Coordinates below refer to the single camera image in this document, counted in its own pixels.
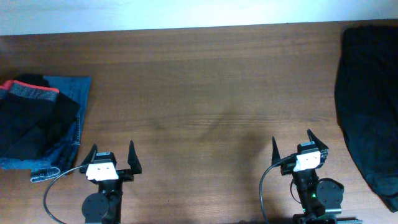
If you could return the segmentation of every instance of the blue denim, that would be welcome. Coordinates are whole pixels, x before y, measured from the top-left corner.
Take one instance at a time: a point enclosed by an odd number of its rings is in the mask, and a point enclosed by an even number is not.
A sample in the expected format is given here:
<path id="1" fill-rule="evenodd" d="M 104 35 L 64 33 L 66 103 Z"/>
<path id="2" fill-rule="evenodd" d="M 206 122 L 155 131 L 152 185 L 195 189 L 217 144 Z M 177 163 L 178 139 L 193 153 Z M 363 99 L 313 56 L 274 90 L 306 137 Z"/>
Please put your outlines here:
<path id="1" fill-rule="evenodd" d="M 31 169 L 31 182 L 40 182 L 58 176 L 71 168 L 80 145 L 80 135 L 83 131 L 84 117 L 87 107 L 90 77 L 53 77 L 44 76 L 51 87 L 58 88 L 80 105 L 76 121 L 72 123 L 67 134 L 45 152 L 37 160 L 18 160 L 0 158 L 3 169 Z"/>

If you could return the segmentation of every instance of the wire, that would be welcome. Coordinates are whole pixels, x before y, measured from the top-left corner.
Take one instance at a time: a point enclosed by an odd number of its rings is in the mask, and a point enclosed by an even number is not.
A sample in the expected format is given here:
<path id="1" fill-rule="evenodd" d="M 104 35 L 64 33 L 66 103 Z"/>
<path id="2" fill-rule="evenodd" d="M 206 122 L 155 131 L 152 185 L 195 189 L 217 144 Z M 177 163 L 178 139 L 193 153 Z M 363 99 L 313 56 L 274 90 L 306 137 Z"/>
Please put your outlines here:
<path id="1" fill-rule="evenodd" d="M 283 159 L 281 159 L 279 162 L 276 162 L 275 164 L 271 165 L 270 167 L 268 167 L 268 169 L 264 172 L 264 174 L 261 177 L 260 180 L 260 202 L 261 202 L 261 211 L 262 211 L 262 216 L 264 217 L 264 221 L 266 222 L 266 224 L 269 224 L 268 222 L 268 218 L 266 215 L 266 209 L 264 208 L 264 202 L 262 202 L 262 183 L 264 181 L 264 178 L 266 177 L 267 173 L 274 167 L 280 166 L 283 162 L 285 162 L 286 160 L 290 159 L 291 156 L 285 157 Z"/>
<path id="2" fill-rule="evenodd" d="M 294 180 L 292 179 L 292 181 L 291 181 L 291 183 L 290 183 L 290 194 L 291 194 L 291 196 L 293 197 L 293 199 L 294 199 L 297 203 L 301 204 L 301 202 L 299 202 L 299 201 L 294 197 L 294 195 L 293 195 L 293 192 L 292 192 L 293 182 L 294 182 Z"/>
<path id="3" fill-rule="evenodd" d="M 47 203 L 45 202 L 45 199 L 47 198 L 47 194 L 48 194 L 48 192 L 49 192 L 51 186 L 53 186 L 53 184 L 55 183 L 55 181 L 57 181 L 57 180 L 58 180 L 59 178 L 61 178 L 63 175 L 66 175 L 66 174 L 68 174 L 68 173 L 70 173 L 70 172 L 72 172 L 72 171 L 74 171 L 74 170 L 77 170 L 77 169 L 79 169 L 79 168 L 82 168 L 82 167 L 84 167 L 84 166 L 87 166 L 87 165 L 78 166 L 78 167 L 72 168 L 72 169 L 70 169 L 70 170 L 68 170 L 68 171 L 66 171 L 66 172 L 64 172 L 64 173 L 62 173 L 62 174 L 60 174 L 57 178 L 53 179 L 53 181 L 49 184 L 49 186 L 47 187 L 47 189 L 45 189 L 44 196 L 43 196 L 43 206 L 44 206 L 44 210 L 45 210 L 45 212 L 47 212 L 47 214 L 48 214 L 52 219 L 54 219 L 57 223 L 66 224 L 66 223 L 64 223 L 63 221 L 59 220 L 58 218 L 55 218 L 55 216 L 50 212 L 49 208 L 47 208 Z"/>

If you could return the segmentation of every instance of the black garment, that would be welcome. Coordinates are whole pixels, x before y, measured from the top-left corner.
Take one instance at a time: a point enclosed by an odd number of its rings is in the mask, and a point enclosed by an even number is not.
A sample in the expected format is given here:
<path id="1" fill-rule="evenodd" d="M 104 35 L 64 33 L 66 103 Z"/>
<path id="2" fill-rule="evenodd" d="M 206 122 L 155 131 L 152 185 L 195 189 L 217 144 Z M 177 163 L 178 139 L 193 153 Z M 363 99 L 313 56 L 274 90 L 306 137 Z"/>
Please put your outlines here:
<path id="1" fill-rule="evenodd" d="M 335 100 L 345 142 L 365 181 L 396 212 L 398 29 L 347 29 L 342 44 Z"/>
<path id="2" fill-rule="evenodd" d="M 50 87 L 49 82 L 43 78 L 42 75 L 36 74 L 22 74 L 15 80 L 42 87 Z M 70 125 L 76 119 L 76 114 L 79 111 L 80 105 L 63 93 L 59 93 L 53 113 L 45 124 L 45 139 L 46 145 L 43 152 L 52 147 L 60 138 L 69 130 Z"/>
<path id="3" fill-rule="evenodd" d="M 37 159 L 46 144 L 43 124 L 57 93 L 13 84 L 0 110 L 0 157 Z"/>
<path id="4" fill-rule="evenodd" d="M 49 87 L 42 75 L 15 80 Z M 38 159 L 66 134 L 80 105 L 62 93 L 13 84 L 0 108 L 0 157 Z"/>

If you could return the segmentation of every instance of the folded clothing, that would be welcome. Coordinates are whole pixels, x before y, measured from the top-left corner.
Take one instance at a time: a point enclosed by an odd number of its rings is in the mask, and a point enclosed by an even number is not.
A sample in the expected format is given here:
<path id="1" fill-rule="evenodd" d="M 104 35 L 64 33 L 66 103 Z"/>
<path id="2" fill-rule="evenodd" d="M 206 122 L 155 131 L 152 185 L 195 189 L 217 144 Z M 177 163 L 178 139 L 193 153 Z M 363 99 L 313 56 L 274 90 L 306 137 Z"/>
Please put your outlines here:
<path id="1" fill-rule="evenodd" d="M 42 75 L 23 74 L 19 75 L 15 80 L 36 86 L 50 86 L 49 82 Z M 43 151 L 46 151 L 56 142 L 59 142 L 61 136 L 68 131 L 70 125 L 76 119 L 79 108 L 80 105 L 78 103 L 71 100 L 62 92 L 58 94 L 55 107 L 45 126 L 46 145 Z"/>
<path id="2" fill-rule="evenodd" d="M 68 127 L 66 134 L 50 149 L 46 150 L 40 159 L 22 161 L 20 159 L 0 158 L 3 169 L 31 169 L 31 182 L 54 178 L 72 166 L 80 145 L 80 134 L 83 130 L 91 83 L 90 77 L 43 76 L 43 79 L 48 81 L 49 86 L 57 88 L 60 93 L 77 102 L 80 109 L 75 115 L 74 121 Z"/>
<path id="3" fill-rule="evenodd" d="M 37 159 L 59 90 L 12 81 L 0 109 L 0 157 Z"/>
<path id="4" fill-rule="evenodd" d="M 335 100 L 347 148 L 365 181 L 398 210 L 398 28 L 345 30 Z"/>

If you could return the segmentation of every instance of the wooden table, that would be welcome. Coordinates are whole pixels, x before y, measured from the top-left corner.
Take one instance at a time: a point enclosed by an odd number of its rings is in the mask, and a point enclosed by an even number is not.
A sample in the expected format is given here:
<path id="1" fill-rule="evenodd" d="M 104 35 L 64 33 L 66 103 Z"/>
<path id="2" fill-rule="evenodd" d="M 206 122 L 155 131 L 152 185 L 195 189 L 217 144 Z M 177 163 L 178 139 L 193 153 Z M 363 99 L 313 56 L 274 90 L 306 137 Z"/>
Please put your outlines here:
<path id="1" fill-rule="evenodd" d="M 76 164 L 92 144 L 127 168 L 129 140 L 143 173 L 123 186 L 123 223 L 236 223 L 262 220 L 259 180 L 307 141 L 310 128 L 330 154 L 318 171 L 345 185 L 341 217 L 394 223 L 371 192 L 336 122 L 333 89 L 346 27 L 397 21 L 327 22 L 203 29 L 136 30 L 0 37 L 0 73 L 91 76 Z M 51 223 L 42 197 L 49 181 L 0 170 L 0 223 Z M 301 213 L 291 176 L 266 177 L 271 220 Z M 97 187 L 78 172 L 60 179 L 50 210 L 83 223 Z"/>

